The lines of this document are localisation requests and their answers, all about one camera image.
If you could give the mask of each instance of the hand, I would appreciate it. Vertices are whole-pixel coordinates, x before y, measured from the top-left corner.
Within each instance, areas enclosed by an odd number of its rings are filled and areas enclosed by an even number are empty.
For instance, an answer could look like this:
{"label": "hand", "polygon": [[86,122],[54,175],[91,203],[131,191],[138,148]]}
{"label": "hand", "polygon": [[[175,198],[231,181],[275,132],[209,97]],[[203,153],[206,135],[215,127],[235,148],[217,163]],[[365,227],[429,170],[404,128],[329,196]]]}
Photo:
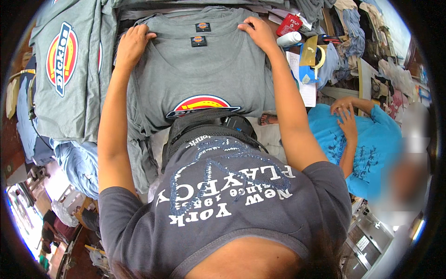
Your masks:
{"label": "hand", "polygon": [[147,33],[148,30],[147,25],[141,24],[136,27],[130,27],[127,33],[122,35],[118,46],[115,68],[133,70],[149,40],[157,37],[155,33]]}
{"label": "hand", "polygon": [[256,17],[248,17],[245,19],[244,24],[239,24],[237,27],[240,30],[246,31],[255,44],[261,48],[266,54],[279,50],[279,46],[276,43],[276,38],[269,25],[262,19]]}
{"label": "hand", "polygon": [[353,112],[353,106],[351,104],[348,107],[350,109],[350,114],[345,106],[342,106],[342,109],[339,112],[342,123],[338,119],[338,125],[341,127],[342,131],[344,131],[347,143],[354,143],[356,145],[358,142],[358,130],[356,129],[355,113]]}
{"label": "hand", "polygon": [[339,116],[340,111],[342,110],[342,107],[348,107],[350,104],[353,103],[353,100],[356,99],[355,97],[344,97],[341,99],[337,99],[330,107],[330,113],[333,115],[336,113]]}

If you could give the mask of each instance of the red box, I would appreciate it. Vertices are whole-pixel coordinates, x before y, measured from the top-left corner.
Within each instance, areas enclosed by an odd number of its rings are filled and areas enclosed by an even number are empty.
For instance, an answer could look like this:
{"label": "red box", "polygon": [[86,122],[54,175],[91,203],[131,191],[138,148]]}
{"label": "red box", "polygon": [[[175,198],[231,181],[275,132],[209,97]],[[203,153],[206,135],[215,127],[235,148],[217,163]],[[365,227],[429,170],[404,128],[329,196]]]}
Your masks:
{"label": "red box", "polygon": [[289,32],[298,31],[302,26],[302,23],[303,22],[299,17],[289,13],[286,15],[279,28],[277,28],[276,34],[278,36],[283,36]]}

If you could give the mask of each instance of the notebook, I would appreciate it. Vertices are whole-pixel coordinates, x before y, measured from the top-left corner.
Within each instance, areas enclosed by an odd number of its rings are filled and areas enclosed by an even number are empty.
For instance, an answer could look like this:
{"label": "notebook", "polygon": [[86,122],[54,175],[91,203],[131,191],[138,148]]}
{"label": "notebook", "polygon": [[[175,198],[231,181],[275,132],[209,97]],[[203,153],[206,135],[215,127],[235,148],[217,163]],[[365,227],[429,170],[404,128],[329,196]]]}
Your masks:
{"label": "notebook", "polygon": [[302,99],[306,107],[313,108],[316,106],[316,84],[303,84],[299,79],[299,58],[300,55],[285,52],[286,60],[288,60],[289,67],[293,71],[294,77],[299,82],[299,92],[301,93]]}

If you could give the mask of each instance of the blue t-shirt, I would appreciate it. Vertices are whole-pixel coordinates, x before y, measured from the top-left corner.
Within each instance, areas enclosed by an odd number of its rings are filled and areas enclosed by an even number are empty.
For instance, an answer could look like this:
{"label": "blue t-shirt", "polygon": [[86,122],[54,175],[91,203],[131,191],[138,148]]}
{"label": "blue t-shirt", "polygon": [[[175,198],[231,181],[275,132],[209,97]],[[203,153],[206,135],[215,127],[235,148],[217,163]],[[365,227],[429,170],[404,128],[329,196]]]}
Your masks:
{"label": "blue t-shirt", "polygon": [[[330,107],[318,104],[308,113],[310,129],[329,161],[339,165],[347,144],[344,132],[336,122],[337,115],[330,114]],[[377,193],[379,183],[370,184],[380,175],[387,155],[399,153],[401,147],[401,129],[378,105],[369,117],[355,116],[358,130],[353,171],[347,177],[348,191],[355,196],[367,198],[368,193]]]}

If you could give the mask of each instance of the foot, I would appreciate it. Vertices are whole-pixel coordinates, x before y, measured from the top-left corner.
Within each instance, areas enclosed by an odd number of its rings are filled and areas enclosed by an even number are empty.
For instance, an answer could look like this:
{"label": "foot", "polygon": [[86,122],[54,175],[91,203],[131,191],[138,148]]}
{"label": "foot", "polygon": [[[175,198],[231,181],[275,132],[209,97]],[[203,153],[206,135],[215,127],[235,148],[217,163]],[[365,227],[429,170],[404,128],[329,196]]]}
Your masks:
{"label": "foot", "polygon": [[279,120],[277,119],[277,115],[271,115],[271,114],[262,114],[261,117],[259,117],[258,120],[259,125],[265,126],[268,124],[278,124]]}

